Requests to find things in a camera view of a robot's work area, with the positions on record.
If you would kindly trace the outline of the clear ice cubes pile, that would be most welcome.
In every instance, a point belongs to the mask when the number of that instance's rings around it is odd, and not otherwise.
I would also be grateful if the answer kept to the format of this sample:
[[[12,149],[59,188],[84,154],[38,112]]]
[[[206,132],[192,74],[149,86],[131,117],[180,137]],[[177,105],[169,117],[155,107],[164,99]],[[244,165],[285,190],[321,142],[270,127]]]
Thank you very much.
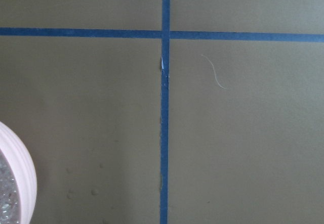
[[[1,223],[20,223],[20,200],[12,170],[1,154]]]

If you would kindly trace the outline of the pink bowl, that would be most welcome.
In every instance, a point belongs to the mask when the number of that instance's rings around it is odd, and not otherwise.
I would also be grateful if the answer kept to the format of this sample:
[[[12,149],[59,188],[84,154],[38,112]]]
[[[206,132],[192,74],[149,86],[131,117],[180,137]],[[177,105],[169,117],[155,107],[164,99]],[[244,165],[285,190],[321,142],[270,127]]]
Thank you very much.
[[[20,223],[30,223],[37,197],[35,167],[23,142],[3,123],[1,123],[1,154],[7,160],[17,183]]]

